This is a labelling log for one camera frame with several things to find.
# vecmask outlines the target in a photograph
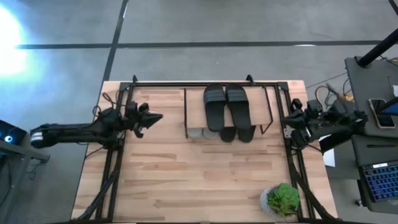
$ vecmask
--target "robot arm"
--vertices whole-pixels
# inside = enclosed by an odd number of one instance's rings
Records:
[[[348,140],[353,134],[362,132],[367,115],[355,110],[353,102],[338,98],[328,111],[323,111],[317,100],[307,102],[307,109],[302,110],[299,99],[294,99],[290,106],[291,115],[283,123],[291,127],[290,137],[294,149],[304,149],[309,143],[323,136],[331,135],[322,142],[325,152]]]
[[[150,128],[162,117],[161,114],[150,113],[147,103],[138,108],[132,101],[126,105],[124,117],[116,109],[108,108],[88,124],[43,124],[30,131],[30,143],[40,149],[61,142],[97,142],[109,149],[118,142],[119,133],[131,130],[142,138],[142,128]]]

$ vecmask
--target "green plant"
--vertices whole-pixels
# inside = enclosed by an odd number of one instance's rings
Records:
[[[296,214],[299,204],[299,191],[289,184],[282,183],[268,193],[268,205],[279,216]]]

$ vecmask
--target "black slide sandal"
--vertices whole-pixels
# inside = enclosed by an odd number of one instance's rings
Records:
[[[228,84],[225,93],[235,127],[249,129],[251,127],[249,100],[243,87],[239,84]]]
[[[235,139],[236,128],[227,127],[220,132],[220,137],[223,142],[232,142]]]
[[[203,93],[206,122],[210,131],[220,132],[224,128],[224,107],[226,104],[223,86],[211,84]]]
[[[251,126],[249,129],[239,129],[238,136],[239,140],[245,143],[249,143],[253,140],[254,132],[256,130],[256,126]]]

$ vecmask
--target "potted plant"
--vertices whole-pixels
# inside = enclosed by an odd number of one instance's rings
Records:
[[[262,210],[275,218],[295,215],[299,205],[299,191],[285,183],[265,189],[260,196]]]

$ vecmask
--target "shelf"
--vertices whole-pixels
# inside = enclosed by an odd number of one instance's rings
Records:
[[[250,119],[252,125],[267,125],[271,123],[269,104],[266,91],[261,86],[243,87],[249,100]],[[203,92],[205,87],[187,88],[185,91],[187,128],[206,128],[205,104]],[[231,112],[228,106],[224,109],[225,127],[233,127]]]

